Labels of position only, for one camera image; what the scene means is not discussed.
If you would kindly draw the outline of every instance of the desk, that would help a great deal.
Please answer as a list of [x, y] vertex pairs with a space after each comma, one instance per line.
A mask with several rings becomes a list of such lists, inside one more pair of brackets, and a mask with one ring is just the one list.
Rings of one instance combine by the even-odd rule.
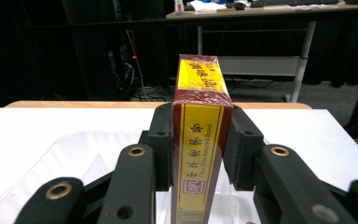
[[[141, 131], [148, 130], [155, 107], [155, 103], [142, 103], [138, 107], [137, 104], [22, 101], [0, 108], [0, 197], [9, 192], [7, 189], [13, 183], [24, 178], [56, 146], [58, 139], [68, 134], [124, 133], [126, 138], [121, 138], [121, 144], [136, 143]], [[358, 179], [358, 146], [327, 110], [286, 103], [244, 105], [249, 106], [244, 111], [270, 143], [294, 149], [323, 181], [347, 189], [353, 179]], [[44, 175], [50, 173], [53, 171], [44, 169]], [[21, 195], [10, 194], [11, 199], [30, 197], [38, 188], [36, 181], [46, 180], [38, 175], [29, 189]], [[253, 204], [252, 192], [238, 192], [238, 195], [243, 196], [244, 203]], [[159, 194], [159, 208], [165, 199]], [[25, 201], [0, 203], [0, 211], [5, 211], [5, 218], [14, 219]], [[248, 220], [257, 221], [253, 207], [246, 212], [251, 218]]]
[[[195, 11], [186, 11], [176, 13], [173, 12], [167, 15], [170, 20], [183, 20], [195, 18], [219, 18], [219, 17], [242, 17], [244, 22], [254, 16], [307, 16], [308, 13], [313, 12], [345, 12], [347, 10], [358, 10], [358, 6], [345, 5], [340, 1], [337, 5], [332, 5], [326, 8], [314, 8], [312, 10], [293, 9], [294, 7], [264, 7], [264, 8], [250, 8], [245, 10], [218, 12], [218, 13], [199, 13]], [[294, 88], [291, 94], [286, 94], [286, 102], [296, 102], [300, 92], [303, 76], [309, 58], [310, 45], [315, 29], [316, 21], [309, 21], [307, 32], [303, 41], [302, 50], [298, 56], [285, 57], [234, 57], [234, 56], [219, 56], [219, 64], [223, 74], [228, 75], [254, 75], [254, 76], [285, 76], [294, 77]], [[202, 26], [198, 27], [198, 54], [202, 54]]]

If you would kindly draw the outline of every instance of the white table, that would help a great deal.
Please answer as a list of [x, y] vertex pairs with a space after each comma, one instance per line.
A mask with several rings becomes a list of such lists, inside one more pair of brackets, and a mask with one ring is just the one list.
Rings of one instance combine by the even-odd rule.
[[[127, 138], [118, 144], [136, 143], [141, 131], [148, 130], [153, 112], [153, 108], [0, 108], [0, 197], [63, 136], [79, 132], [124, 134]], [[358, 179], [358, 146], [327, 110], [245, 112], [270, 143], [294, 149], [323, 181], [346, 190]], [[25, 187], [29, 188], [29, 195], [23, 196], [26, 198], [37, 184]], [[252, 203], [252, 195], [239, 195]], [[166, 199], [158, 196], [159, 213], [168, 204]], [[5, 218], [15, 218], [21, 205], [9, 204]], [[248, 220], [257, 221], [255, 209], [248, 209]]]

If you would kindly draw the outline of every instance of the screw hole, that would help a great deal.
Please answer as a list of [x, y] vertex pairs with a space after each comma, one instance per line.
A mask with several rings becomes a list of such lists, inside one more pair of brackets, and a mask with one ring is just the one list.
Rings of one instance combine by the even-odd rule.
[[50, 200], [57, 200], [62, 197], [65, 197], [72, 190], [72, 185], [67, 181], [62, 181], [51, 186], [48, 191], [46, 191], [46, 198]]
[[122, 206], [117, 211], [117, 217], [120, 219], [128, 219], [132, 217], [133, 209], [131, 206]]
[[290, 154], [289, 150], [287, 150], [284, 147], [272, 147], [271, 152], [277, 156], [282, 156], [282, 157], [288, 156]]
[[142, 147], [134, 147], [129, 151], [131, 156], [142, 156], [144, 155], [146, 150]]
[[320, 218], [324, 222], [328, 223], [338, 223], [339, 222], [339, 216], [337, 213], [322, 204], [315, 204], [312, 206], [312, 212], [316, 215], [316, 217]]

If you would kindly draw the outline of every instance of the cable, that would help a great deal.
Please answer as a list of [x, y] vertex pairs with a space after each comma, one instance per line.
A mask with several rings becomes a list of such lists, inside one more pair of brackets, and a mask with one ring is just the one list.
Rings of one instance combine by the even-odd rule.
[[239, 86], [239, 87], [250, 87], [250, 88], [255, 88], [255, 89], [273, 88], [273, 87], [280, 86], [280, 85], [282, 85], [282, 84], [284, 83], [283, 81], [281, 81], [281, 82], [277, 83], [276, 85], [271, 86], [272, 83], [275, 82], [274, 80], [271, 80], [269, 83], [263, 84], [263, 86], [255, 86], [255, 85], [241, 84], [242, 82], [245, 82], [245, 81], [246, 81], [245, 78], [244, 78], [243, 80], [241, 80], [241, 81], [237, 81], [237, 80], [235, 80], [234, 78], [232, 78], [232, 81], [234, 82], [234, 85], [235, 85], [235, 86]]
[[220, 44], [219, 44], [219, 46], [217, 47], [217, 50], [216, 50], [216, 53], [215, 53], [216, 56], [217, 56], [217, 53], [219, 52], [220, 48], [221, 48], [222, 45], [223, 45], [223, 40], [224, 40], [225, 35], [226, 35], [226, 29], [227, 29], [227, 25], [225, 25], [225, 30], [223, 31], [222, 38], [220, 39]]
[[123, 63], [124, 65], [127, 65], [127, 71], [125, 72], [124, 75], [124, 80], [127, 79], [129, 72], [131, 72], [131, 82], [130, 85], [132, 85], [133, 79], [135, 77], [135, 69], [133, 69], [132, 65], [130, 65], [129, 63]]
[[[146, 93], [146, 89], [155, 89], [149, 93]], [[143, 99], [146, 99], [144, 97], [142, 97], [142, 95], [146, 95], [148, 101], [153, 101], [156, 100], [158, 102], [162, 101], [162, 102], [167, 102], [167, 99], [163, 96], [152, 96], [151, 94], [154, 94], [156, 92], [158, 92], [160, 90], [160, 87], [144, 87], [144, 88], [138, 88], [138, 95], [132, 95], [132, 97], [138, 98], [139, 101], [143, 101]]]
[[141, 86], [142, 86], [142, 89], [144, 89], [144, 88], [145, 88], [145, 85], [144, 85], [144, 75], [142, 74], [141, 66], [139, 65], [138, 57], [137, 57], [137, 55], [136, 55], [135, 48], [133, 47], [133, 44], [132, 44], [132, 41], [131, 41], [130, 34], [129, 34], [129, 31], [128, 31], [128, 30], [126, 30], [126, 34], [127, 34], [127, 38], [128, 38], [129, 41], [130, 41], [133, 55], [135, 55], [135, 61], [136, 61], [136, 64], [137, 64], [137, 66], [138, 66], [139, 75], [141, 76]]
[[234, 80], [234, 78], [232, 78], [232, 80], [234, 81], [234, 84], [232, 84], [232, 85], [230, 83], [226, 82], [228, 92], [232, 92], [235, 90], [235, 88], [237, 88], [237, 82]]

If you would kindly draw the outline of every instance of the dark background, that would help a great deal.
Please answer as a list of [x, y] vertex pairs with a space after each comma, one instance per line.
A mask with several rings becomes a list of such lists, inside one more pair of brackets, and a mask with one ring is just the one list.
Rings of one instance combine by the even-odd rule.
[[[154, 15], [165, 15], [172, 11], [168, 1], [161, 1], [164, 8], [152, 12]], [[0, 106], [18, 100], [126, 100], [122, 97], [123, 91], [115, 89], [113, 79], [82, 74], [84, 67], [76, 57], [75, 43], [79, 43], [79, 38], [87, 40], [89, 36], [79, 35], [76, 42], [76, 38], [69, 33], [25, 35], [19, 25], [22, 21], [13, 15], [13, 10], [17, 8], [12, 8], [11, 4], [12, 1], [0, 0]], [[24, 1], [24, 4], [28, 19], [33, 24], [69, 22], [61, 1]], [[140, 15], [139, 19], [147, 19], [148, 16]], [[303, 25], [301, 21], [293, 21], [210, 26], [204, 29], [287, 29]], [[224, 36], [223, 33], [207, 34], [204, 36], [204, 54], [296, 55], [300, 51], [303, 35], [298, 31], [242, 35], [226, 33]], [[139, 60], [144, 65], [144, 78], [149, 85], [171, 85], [169, 79], [176, 76], [178, 54], [197, 53], [195, 27], [156, 28], [149, 32], [138, 31], [137, 36], [138, 51], [143, 56]], [[104, 66], [106, 64], [101, 63], [98, 69]], [[317, 22], [303, 83], [319, 85], [322, 81], [330, 81], [335, 86], [358, 83], [358, 20]], [[92, 85], [105, 85], [101, 89], [107, 91], [93, 94], [90, 90]]]

